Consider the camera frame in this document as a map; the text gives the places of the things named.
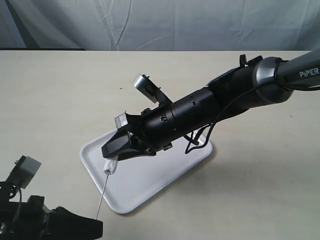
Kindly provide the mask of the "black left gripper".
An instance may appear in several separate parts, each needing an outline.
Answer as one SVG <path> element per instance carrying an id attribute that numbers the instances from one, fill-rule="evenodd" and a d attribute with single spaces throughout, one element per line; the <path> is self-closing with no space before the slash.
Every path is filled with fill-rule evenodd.
<path id="1" fill-rule="evenodd" d="M 47 208 L 45 198 L 32 195 L 22 202 L 21 188 L 0 183 L 0 238 L 2 240 L 97 240 L 103 222 L 80 216 L 64 207 Z"/>

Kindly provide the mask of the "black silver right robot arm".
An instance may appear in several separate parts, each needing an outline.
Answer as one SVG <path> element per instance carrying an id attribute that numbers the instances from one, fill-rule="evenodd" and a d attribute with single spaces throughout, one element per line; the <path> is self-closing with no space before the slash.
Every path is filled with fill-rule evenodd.
<path id="1" fill-rule="evenodd" d="M 218 122 L 252 108 L 283 103 L 294 91 L 318 91 L 320 54 L 311 51 L 291 60 L 274 56 L 247 60 L 241 55 L 237 67 L 176 101 L 148 75 L 138 75 L 133 84 L 157 107 L 139 115 L 117 116 L 115 134 L 101 147 L 105 159 L 153 157 L 180 138 L 187 141 L 186 154 L 202 149 L 206 144 L 199 142 L 201 134 L 210 134 Z"/>

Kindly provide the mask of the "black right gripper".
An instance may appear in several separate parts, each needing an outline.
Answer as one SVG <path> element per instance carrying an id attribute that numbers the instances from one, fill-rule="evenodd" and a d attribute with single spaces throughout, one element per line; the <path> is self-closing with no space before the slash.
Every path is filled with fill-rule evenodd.
<path id="1" fill-rule="evenodd" d="M 199 89 L 173 102 L 141 114 L 126 114 L 126 130 L 118 130 L 102 147 L 103 158 L 118 161 L 154 157 L 174 140 L 213 121 L 220 104 L 209 89 Z"/>

